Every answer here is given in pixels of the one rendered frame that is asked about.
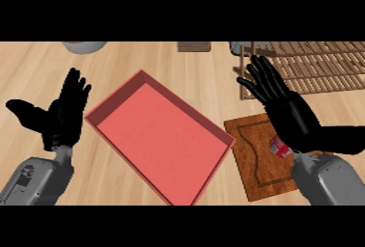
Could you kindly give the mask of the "red open box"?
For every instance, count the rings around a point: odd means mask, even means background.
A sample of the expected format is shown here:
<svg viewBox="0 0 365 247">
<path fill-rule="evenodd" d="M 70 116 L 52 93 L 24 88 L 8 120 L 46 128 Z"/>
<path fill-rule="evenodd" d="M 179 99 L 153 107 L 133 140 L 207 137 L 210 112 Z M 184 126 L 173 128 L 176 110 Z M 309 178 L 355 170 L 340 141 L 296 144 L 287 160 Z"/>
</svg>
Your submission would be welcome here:
<svg viewBox="0 0 365 247">
<path fill-rule="evenodd" d="M 86 121 L 164 202 L 197 204 L 235 138 L 138 71 Z"/>
</svg>

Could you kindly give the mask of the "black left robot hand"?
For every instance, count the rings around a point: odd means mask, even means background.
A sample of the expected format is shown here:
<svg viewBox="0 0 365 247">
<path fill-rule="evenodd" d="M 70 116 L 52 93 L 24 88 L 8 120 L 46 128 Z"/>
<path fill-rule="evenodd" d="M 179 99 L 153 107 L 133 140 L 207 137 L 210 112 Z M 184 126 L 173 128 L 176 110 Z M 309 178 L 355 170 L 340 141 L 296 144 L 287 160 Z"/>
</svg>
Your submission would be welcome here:
<svg viewBox="0 0 365 247">
<path fill-rule="evenodd" d="M 64 79 L 61 95 L 54 100 L 49 110 L 36 107 L 23 99 L 11 99 L 6 102 L 6 107 L 17 115 L 21 125 L 42 134 L 46 151 L 77 144 L 91 91 L 92 85 L 86 83 L 80 70 L 71 68 Z"/>
</svg>

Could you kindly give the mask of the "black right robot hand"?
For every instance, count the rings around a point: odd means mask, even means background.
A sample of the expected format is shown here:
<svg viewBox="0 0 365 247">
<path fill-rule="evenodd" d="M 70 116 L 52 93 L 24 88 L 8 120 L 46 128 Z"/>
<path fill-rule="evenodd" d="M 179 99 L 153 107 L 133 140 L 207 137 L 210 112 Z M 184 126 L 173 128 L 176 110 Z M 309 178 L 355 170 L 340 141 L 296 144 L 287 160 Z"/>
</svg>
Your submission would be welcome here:
<svg viewBox="0 0 365 247">
<path fill-rule="evenodd" d="M 326 126 L 320 123 L 302 95 L 290 90 L 266 56 L 252 56 L 247 70 L 255 80 L 238 77 L 237 82 L 263 104 L 277 134 L 292 150 L 362 153 L 365 126 Z"/>
</svg>

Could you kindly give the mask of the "grey object behind rack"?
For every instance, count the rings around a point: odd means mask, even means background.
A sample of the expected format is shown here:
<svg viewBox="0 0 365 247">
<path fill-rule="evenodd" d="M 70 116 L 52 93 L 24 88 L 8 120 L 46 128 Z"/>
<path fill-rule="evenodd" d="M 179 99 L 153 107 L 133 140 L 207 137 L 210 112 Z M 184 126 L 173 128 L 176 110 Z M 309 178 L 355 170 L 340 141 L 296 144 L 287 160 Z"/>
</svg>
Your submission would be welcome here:
<svg viewBox="0 0 365 247">
<path fill-rule="evenodd" d="M 240 56 L 241 54 L 241 46 L 252 46 L 250 41 L 229 41 L 229 50 L 232 55 Z M 269 44 L 269 41 L 258 41 L 258 45 L 266 45 Z"/>
</svg>

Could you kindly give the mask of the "brown wooden cutting board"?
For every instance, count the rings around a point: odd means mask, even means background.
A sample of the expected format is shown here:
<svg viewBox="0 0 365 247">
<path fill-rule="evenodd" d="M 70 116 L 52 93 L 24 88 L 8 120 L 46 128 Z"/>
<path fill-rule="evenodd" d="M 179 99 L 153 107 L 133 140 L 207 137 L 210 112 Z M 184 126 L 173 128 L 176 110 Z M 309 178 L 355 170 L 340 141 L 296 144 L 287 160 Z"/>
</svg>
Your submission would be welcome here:
<svg viewBox="0 0 365 247">
<path fill-rule="evenodd" d="M 232 153 L 250 202 L 299 189 L 292 177 L 295 155 L 278 157 L 271 151 L 275 130 L 266 114 L 224 122 L 235 138 Z"/>
</svg>

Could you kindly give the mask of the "wooden slatted rack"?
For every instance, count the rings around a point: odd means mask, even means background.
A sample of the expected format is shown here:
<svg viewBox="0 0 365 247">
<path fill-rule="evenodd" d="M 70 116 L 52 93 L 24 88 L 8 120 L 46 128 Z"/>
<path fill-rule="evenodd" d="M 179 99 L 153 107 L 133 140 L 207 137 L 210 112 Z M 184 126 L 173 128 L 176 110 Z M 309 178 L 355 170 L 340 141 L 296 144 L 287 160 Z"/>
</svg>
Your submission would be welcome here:
<svg viewBox="0 0 365 247">
<path fill-rule="evenodd" d="M 300 95 L 365 90 L 365 41 L 271 41 L 240 47 L 234 72 L 249 80 L 247 58 L 265 55 Z"/>
</svg>

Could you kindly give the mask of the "grey round bowl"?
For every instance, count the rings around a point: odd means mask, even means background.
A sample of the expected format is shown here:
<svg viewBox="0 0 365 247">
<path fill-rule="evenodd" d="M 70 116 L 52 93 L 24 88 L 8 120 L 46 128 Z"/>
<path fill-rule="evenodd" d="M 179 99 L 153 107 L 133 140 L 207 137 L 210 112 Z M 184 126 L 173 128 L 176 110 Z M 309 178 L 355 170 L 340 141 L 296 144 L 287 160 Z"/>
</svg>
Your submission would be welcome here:
<svg viewBox="0 0 365 247">
<path fill-rule="evenodd" d="M 67 50 L 74 54 L 92 54 L 98 52 L 107 45 L 105 41 L 82 41 L 82 42 L 64 42 Z"/>
</svg>

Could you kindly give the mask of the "red can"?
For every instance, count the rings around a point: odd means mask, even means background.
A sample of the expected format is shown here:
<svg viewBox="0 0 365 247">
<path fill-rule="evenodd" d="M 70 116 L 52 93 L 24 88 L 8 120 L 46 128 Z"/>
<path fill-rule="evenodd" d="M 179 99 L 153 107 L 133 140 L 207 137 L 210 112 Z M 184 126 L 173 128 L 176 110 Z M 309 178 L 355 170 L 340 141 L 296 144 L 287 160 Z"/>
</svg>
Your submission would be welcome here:
<svg viewBox="0 0 365 247">
<path fill-rule="evenodd" d="M 269 147 L 271 147 L 271 152 L 278 157 L 286 158 L 293 154 L 292 148 L 286 145 L 278 135 L 272 137 Z"/>
</svg>

